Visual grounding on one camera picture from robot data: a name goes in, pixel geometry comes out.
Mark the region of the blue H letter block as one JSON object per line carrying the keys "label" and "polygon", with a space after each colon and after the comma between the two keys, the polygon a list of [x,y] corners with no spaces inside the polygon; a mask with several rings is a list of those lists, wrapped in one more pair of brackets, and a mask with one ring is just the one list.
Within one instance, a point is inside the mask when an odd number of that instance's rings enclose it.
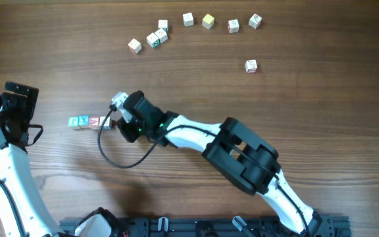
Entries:
{"label": "blue H letter block", "polygon": [[105,130],[112,128],[112,120],[110,117],[99,117],[99,127]]}

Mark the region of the red A letter block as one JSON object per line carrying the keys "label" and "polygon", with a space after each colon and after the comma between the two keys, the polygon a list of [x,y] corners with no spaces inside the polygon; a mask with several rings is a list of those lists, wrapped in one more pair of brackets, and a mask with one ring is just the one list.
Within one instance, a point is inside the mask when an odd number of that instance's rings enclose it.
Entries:
{"label": "red A letter block", "polygon": [[89,118],[89,128],[92,130],[100,129],[100,117],[90,117]]}

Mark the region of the blue X letter block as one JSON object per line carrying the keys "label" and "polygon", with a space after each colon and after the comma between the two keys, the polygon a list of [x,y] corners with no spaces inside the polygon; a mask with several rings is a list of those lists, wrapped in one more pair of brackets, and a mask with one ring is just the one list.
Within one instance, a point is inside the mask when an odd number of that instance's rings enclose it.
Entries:
{"label": "blue X letter block", "polygon": [[88,128],[89,127],[89,115],[78,116],[78,126],[80,128]]}

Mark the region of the green J letter block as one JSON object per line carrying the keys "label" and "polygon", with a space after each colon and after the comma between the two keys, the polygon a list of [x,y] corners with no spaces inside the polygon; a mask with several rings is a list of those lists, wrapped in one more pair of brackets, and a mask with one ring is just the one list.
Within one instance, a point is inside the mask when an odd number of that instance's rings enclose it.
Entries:
{"label": "green J letter block", "polygon": [[74,130],[80,129],[80,126],[78,125],[78,117],[69,117],[68,127]]}

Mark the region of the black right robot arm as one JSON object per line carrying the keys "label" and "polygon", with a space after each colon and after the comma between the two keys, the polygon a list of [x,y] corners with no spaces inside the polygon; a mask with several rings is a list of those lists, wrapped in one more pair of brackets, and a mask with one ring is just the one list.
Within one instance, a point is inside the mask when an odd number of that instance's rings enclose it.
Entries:
{"label": "black right robot arm", "polygon": [[199,151],[236,188],[250,196],[261,196],[288,230],[298,236],[317,232],[320,219],[288,184],[278,152],[239,120],[228,117],[216,124],[196,122],[161,111],[141,91],[116,94],[111,108],[120,111],[117,125],[128,142],[145,136],[154,146]]}

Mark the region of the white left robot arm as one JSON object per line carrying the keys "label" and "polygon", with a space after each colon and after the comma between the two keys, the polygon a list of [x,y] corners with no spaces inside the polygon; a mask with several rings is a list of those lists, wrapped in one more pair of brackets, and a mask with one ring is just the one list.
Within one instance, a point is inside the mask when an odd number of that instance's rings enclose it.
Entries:
{"label": "white left robot arm", "polygon": [[0,219],[6,236],[122,236],[116,217],[101,207],[72,230],[63,230],[49,214],[26,150],[38,93],[14,82],[7,82],[0,93]]}

